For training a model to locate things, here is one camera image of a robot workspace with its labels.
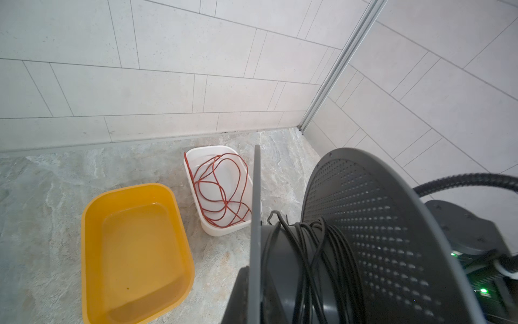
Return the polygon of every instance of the floor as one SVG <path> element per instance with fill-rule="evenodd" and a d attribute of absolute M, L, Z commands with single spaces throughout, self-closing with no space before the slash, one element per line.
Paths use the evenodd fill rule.
<path fill-rule="evenodd" d="M 147 182 L 174 192 L 195 264 L 187 299 L 152 323 L 219 322 L 237 271 L 249 262 L 250 228 L 221 237 L 201 229 L 182 154 L 228 145 L 251 165 L 255 144 L 262 216 L 278 209 L 298 220 L 319 156 L 296 129 L 0 159 L 0 322 L 82 323 L 81 213 L 102 192 Z"/>

